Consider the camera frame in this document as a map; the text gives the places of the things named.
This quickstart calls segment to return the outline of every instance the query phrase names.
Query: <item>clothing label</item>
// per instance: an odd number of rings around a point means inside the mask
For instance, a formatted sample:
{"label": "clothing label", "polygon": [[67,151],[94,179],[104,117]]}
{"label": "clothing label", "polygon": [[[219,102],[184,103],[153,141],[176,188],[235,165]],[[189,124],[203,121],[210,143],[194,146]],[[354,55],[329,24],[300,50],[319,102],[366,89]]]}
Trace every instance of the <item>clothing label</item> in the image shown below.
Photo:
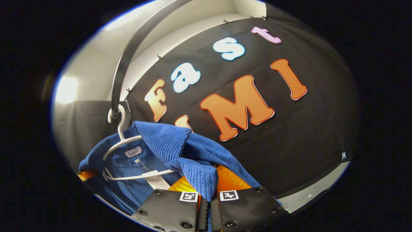
{"label": "clothing label", "polygon": [[140,153],[142,153],[142,148],[140,146],[137,146],[134,149],[128,150],[128,151],[125,152],[126,156],[129,157],[129,158],[131,158],[133,156],[137,156]]}
{"label": "clothing label", "polygon": [[[158,171],[154,170],[147,173],[142,173],[142,176],[149,175],[152,173],[158,173]],[[170,188],[170,185],[163,179],[161,175],[147,177],[146,181],[150,184],[150,186],[152,186],[153,189],[168,190]]]}

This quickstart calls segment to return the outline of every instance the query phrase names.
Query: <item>metal rod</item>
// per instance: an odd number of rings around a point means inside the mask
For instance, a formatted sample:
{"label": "metal rod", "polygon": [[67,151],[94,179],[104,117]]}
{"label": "metal rod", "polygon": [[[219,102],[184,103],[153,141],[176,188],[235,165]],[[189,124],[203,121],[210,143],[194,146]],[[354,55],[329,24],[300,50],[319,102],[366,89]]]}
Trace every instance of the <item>metal rod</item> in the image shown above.
{"label": "metal rod", "polygon": [[166,6],[162,7],[156,13],[154,13],[150,18],[148,18],[142,26],[134,33],[130,41],[127,43],[126,48],[123,51],[122,56],[117,63],[115,70],[115,76],[113,78],[112,85],[112,118],[116,118],[119,114],[119,102],[120,102],[120,92],[122,90],[122,85],[126,71],[130,65],[131,59],[135,54],[136,50],[139,48],[140,44],[147,37],[147,35],[168,15],[173,11],[183,6],[184,4],[192,0],[175,0]]}

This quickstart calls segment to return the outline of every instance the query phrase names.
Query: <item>clothes hanger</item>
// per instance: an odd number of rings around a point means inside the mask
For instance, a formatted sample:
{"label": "clothes hanger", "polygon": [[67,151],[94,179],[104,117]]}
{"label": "clothes hanger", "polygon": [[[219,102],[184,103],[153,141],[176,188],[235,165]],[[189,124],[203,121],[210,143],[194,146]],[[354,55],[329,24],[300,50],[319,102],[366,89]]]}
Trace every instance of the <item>clothes hanger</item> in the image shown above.
{"label": "clothes hanger", "polygon": [[[133,136],[133,137],[130,137],[130,138],[127,138],[127,139],[124,138],[122,129],[124,128],[124,124],[125,124],[125,121],[126,121],[126,119],[125,119],[125,118],[126,118],[126,117],[125,117],[125,116],[126,116],[126,111],[124,110],[123,106],[120,105],[120,104],[119,104],[119,111],[120,111],[120,113],[121,113],[121,115],[122,115],[122,118],[121,118],[121,120],[120,120],[120,123],[119,123],[119,125],[118,125],[118,127],[117,127],[117,132],[119,133],[120,142],[118,142],[118,143],[116,143],[115,145],[113,145],[113,146],[104,154],[104,156],[103,156],[103,161],[105,161],[106,158],[110,155],[110,153],[112,153],[112,152],[113,152],[115,149],[117,149],[118,147],[120,147],[120,146],[122,146],[122,145],[124,145],[124,144],[130,143],[130,142],[134,142],[134,141],[143,139],[141,135]],[[109,122],[109,123],[112,123],[111,114],[112,114],[112,109],[109,110],[109,114],[108,114],[108,122]],[[112,176],[112,174],[109,172],[109,170],[107,169],[107,167],[105,167],[105,170],[103,170],[102,174],[103,174],[104,179],[105,179],[106,181],[108,181],[108,179],[110,179],[110,180],[136,180],[136,179],[143,179],[143,178],[148,178],[148,177],[152,177],[152,176],[159,176],[159,175],[169,174],[169,173],[173,173],[173,172],[175,172],[175,171],[172,171],[172,170],[164,170],[164,171],[161,171],[161,172],[154,172],[154,173],[137,175],[137,176],[114,178],[114,177]]]}

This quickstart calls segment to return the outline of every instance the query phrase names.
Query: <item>blue garment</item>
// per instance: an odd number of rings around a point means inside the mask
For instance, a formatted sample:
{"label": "blue garment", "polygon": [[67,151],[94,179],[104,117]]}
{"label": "blue garment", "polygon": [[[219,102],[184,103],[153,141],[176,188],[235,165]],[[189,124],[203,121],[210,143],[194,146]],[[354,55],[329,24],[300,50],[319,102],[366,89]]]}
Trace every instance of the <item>blue garment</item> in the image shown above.
{"label": "blue garment", "polygon": [[[144,164],[148,169],[159,172],[167,169],[177,171],[162,175],[169,185],[176,182],[183,172],[187,181],[209,202],[218,182],[217,170],[211,163],[227,167],[251,187],[260,186],[228,150],[211,139],[192,133],[188,128],[135,121],[123,134],[125,138],[141,135],[143,139],[122,145],[103,161],[102,157],[108,149],[120,141],[118,134],[109,136],[90,151],[80,163],[79,170],[94,169],[101,173],[106,166],[113,177],[128,177],[147,172]],[[125,152],[137,146],[142,148],[142,153],[128,158]],[[137,158],[141,161],[138,164],[134,162]],[[137,206],[153,191],[145,179],[109,180],[107,184]]]}

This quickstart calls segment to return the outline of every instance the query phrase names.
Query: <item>blue corduroy fabric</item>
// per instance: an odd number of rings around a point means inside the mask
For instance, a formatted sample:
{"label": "blue corduroy fabric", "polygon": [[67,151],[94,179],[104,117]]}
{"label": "blue corduroy fabric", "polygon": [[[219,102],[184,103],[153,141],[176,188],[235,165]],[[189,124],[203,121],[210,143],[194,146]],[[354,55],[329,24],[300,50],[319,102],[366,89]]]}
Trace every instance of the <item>blue corduroy fabric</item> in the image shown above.
{"label": "blue corduroy fabric", "polygon": [[[150,170],[183,171],[188,182],[207,201],[212,200],[218,182],[217,170],[211,163],[227,167],[251,187],[260,186],[228,150],[211,139],[192,133],[188,128],[135,121],[123,133],[125,138],[141,135],[143,139],[122,145],[103,161],[105,152],[120,141],[118,134],[109,136],[92,149],[80,163],[79,170],[102,172],[106,166],[114,177],[141,175],[146,171],[142,164],[134,162],[138,157]],[[136,146],[142,148],[142,153],[128,158],[125,151]],[[180,176],[179,173],[171,173],[162,177],[172,185]],[[145,179],[108,182],[117,183],[121,191],[138,206],[153,191]]]}

